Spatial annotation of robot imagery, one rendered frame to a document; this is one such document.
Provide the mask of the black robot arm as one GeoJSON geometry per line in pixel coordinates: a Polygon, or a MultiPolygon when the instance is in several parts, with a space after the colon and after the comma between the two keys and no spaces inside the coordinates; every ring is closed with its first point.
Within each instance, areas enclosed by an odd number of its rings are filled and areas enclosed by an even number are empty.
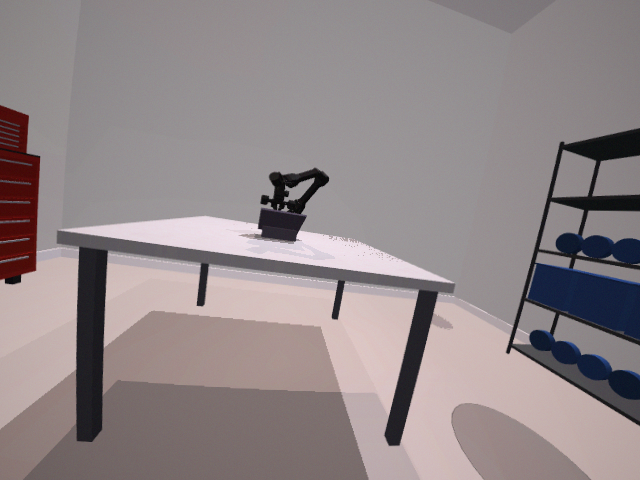
{"type": "Polygon", "coordinates": [[[296,202],[295,208],[293,210],[290,209],[286,211],[286,212],[301,214],[302,211],[305,209],[305,204],[313,196],[313,194],[320,187],[326,185],[329,182],[329,177],[325,174],[324,171],[320,171],[315,167],[311,170],[301,172],[298,174],[295,174],[295,173],[281,174],[280,171],[271,172],[269,174],[269,179],[272,185],[275,186],[274,190],[276,189],[273,197],[278,196],[284,200],[284,197],[289,196],[289,191],[287,190],[285,191],[285,185],[288,186],[289,188],[293,188],[297,186],[300,182],[314,178],[314,177],[315,179],[313,184],[308,188],[308,190],[303,194],[303,196],[300,199],[294,200],[296,202]]]}

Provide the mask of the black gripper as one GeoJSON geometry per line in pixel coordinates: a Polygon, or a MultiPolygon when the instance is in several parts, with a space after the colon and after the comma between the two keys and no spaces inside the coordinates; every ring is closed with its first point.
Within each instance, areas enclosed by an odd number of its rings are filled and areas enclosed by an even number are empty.
{"type": "Polygon", "coordinates": [[[268,202],[271,203],[271,207],[273,208],[273,210],[277,210],[277,204],[279,204],[279,208],[278,210],[281,211],[281,209],[284,209],[285,205],[287,205],[288,209],[294,209],[296,202],[293,200],[289,200],[288,202],[284,201],[281,197],[273,197],[272,199],[269,199],[269,196],[267,195],[262,195],[261,196],[261,201],[260,204],[268,204],[268,202]]]}

